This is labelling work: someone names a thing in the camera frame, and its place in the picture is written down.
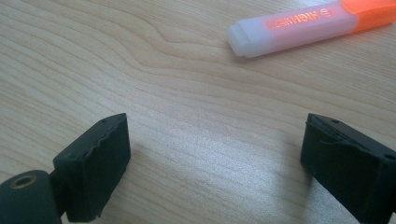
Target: brand logo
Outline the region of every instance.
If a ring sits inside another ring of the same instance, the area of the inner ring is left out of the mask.
[[[323,8],[320,10],[320,12],[316,12],[316,11],[306,12],[295,16],[281,18],[273,21],[267,21],[265,24],[270,29],[277,29],[283,26],[290,26],[303,22],[316,21],[324,17],[329,18],[331,16],[332,16],[332,12],[327,8]]]

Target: desk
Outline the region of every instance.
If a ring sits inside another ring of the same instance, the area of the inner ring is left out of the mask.
[[[0,181],[125,112],[132,159],[93,223],[357,223],[300,164],[304,122],[396,148],[396,26],[254,59],[226,39],[328,2],[1,0]]]

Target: black robotic claw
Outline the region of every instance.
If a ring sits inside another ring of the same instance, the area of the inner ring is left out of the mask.
[[[309,114],[301,162],[359,222],[389,222],[396,152],[343,122]]]
[[[94,124],[53,160],[0,185],[0,223],[89,222],[99,217],[131,158],[125,114]]]

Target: screw hole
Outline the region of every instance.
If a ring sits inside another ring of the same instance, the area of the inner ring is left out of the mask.
[[[11,183],[11,188],[12,189],[23,189],[23,188],[35,183],[36,179],[37,179],[37,177],[35,175],[22,176],[16,180],[14,180]]]
[[[389,154],[386,154],[386,155],[385,155],[385,158],[387,158],[387,159],[389,159],[389,160],[392,160],[392,161],[396,161],[396,157],[394,157],[394,156],[392,156],[392,155],[389,155]]]

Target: highlighter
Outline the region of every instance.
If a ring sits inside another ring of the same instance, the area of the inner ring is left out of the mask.
[[[228,31],[237,56],[252,58],[396,21],[396,0],[341,0],[238,21]]]

